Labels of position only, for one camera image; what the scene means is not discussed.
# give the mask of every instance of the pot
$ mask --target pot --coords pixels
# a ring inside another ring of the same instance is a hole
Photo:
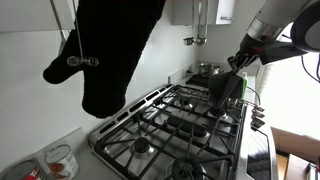
[[[199,66],[198,74],[202,77],[209,77],[212,74],[222,73],[223,69],[220,66],[209,63],[201,63]]]

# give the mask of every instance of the stovetop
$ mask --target stovetop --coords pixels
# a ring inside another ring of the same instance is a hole
[[[206,90],[163,87],[91,134],[93,152],[130,180],[233,179],[247,106],[217,113],[208,99]]]

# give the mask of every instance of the white wall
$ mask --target white wall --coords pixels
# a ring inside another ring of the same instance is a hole
[[[169,0],[128,87],[127,104],[197,57],[196,47],[182,41],[191,27],[171,26],[170,16]],[[90,132],[102,122],[82,110],[82,72],[60,85],[42,78],[59,40],[58,32],[0,34],[0,172],[80,126]]]
[[[247,27],[264,1],[236,0],[232,24],[209,26],[208,42],[199,48],[198,59],[227,63],[227,58],[239,51]]]

